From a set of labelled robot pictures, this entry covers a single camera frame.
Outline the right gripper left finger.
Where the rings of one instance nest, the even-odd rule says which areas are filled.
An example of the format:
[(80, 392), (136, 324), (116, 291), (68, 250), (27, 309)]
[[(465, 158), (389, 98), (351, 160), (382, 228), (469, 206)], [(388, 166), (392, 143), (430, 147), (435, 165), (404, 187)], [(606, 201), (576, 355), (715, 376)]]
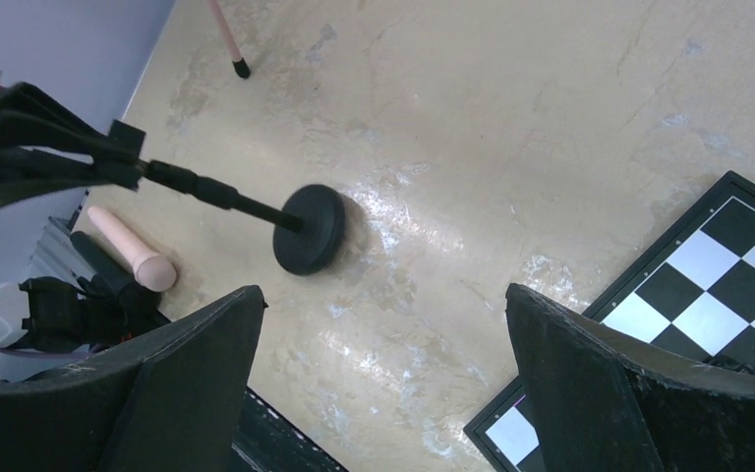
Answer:
[(0, 471), (225, 471), (266, 308), (255, 285), (0, 382)]

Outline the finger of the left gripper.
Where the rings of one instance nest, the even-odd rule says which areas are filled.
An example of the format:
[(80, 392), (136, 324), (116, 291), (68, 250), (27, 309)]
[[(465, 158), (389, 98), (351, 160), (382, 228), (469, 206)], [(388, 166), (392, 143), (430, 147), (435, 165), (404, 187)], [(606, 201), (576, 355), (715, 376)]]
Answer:
[(0, 150), (0, 209), (48, 194), (115, 185), (136, 190), (144, 177), (140, 159), (100, 157), (91, 163), (43, 150)]
[(135, 163), (139, 152), (95, 130), (40, 88), (25, 82), (0, 86), (0, 149), (52, 148), (94, 160)]

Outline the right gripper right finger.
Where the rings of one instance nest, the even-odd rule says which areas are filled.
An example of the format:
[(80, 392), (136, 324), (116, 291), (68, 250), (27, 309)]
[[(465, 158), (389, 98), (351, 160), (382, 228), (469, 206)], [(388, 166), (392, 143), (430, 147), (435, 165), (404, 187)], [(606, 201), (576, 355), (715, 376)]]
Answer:
[(755, 471), (755, 376), (593, 322), (525, 285), (506, 317), (550, 471)]

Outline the black microphone stand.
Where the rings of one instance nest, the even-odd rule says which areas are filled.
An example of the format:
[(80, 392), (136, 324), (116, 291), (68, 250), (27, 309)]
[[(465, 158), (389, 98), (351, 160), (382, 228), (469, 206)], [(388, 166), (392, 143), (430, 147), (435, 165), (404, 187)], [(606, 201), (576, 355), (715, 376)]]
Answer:
[(342, 196), (328, 186), (305, 186), (282, 209), (277, 209), (223, 182), (165, 162), (150, 162), (145, 177), (212, 206), (234, 209), (273, 224), (275, 258), (291, 274), (311, 275), (329, 267), (342, 247), (347, 221), (345, 204)]

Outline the pink tripod music stand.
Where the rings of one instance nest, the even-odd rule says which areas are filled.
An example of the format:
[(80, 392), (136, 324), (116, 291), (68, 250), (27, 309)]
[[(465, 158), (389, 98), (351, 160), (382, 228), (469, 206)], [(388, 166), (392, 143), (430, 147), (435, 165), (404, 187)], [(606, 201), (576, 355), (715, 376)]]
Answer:
[(228, 50), (235, 74), (242, 80), (247, 80), (252, 71), (245, 58), (242, 56), (235, 37), (229, 27), (222, 9), (217, 0), (208, 0), (208, 7), (215, 19), (218, 31)]

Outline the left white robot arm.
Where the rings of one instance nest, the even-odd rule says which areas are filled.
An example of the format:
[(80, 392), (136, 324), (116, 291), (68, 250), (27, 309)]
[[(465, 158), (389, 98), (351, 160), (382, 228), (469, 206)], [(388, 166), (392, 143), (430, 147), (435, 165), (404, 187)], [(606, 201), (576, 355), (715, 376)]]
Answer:
[[(108, 134), (99, 133), (30, 84), (0, 85), (0, 209), (79, 187), (134, 190), (145, 173), (143, 140), (140, 130), (118, 121)], [(157, 293), (88, 237), (77, 237), (76, 244), (92, 277), (0, 283), (0, 353), (96, 352), (167, 324)]]

